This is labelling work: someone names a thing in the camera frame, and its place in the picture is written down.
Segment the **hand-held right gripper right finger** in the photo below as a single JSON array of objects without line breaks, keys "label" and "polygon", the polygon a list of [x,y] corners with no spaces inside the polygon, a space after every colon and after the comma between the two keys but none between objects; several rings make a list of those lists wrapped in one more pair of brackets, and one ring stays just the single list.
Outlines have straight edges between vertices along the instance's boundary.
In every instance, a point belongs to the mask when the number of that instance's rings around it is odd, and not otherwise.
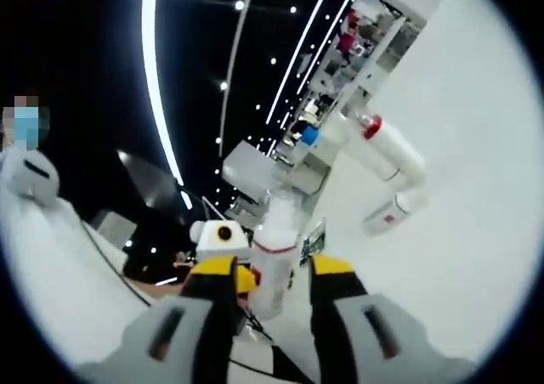
[{"label": "hand-held right gripper right finger", "polygon": [[368,293],[343,260],[311,258],[309,301],[323,383],[466,383],[477,370],[434,348],[422,322]]}]

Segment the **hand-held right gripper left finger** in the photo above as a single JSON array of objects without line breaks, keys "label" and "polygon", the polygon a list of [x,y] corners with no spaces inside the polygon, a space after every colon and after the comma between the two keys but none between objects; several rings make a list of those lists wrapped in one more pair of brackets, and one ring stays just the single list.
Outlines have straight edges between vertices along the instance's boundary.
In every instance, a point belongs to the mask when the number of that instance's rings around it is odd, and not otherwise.
[{"label": "hand-held right gripper left finger", "polygon": [[83,364],[84,383],[225,383],[237,331],[237,259],[198,263],[177,296],[150,306],[98,363]]}]

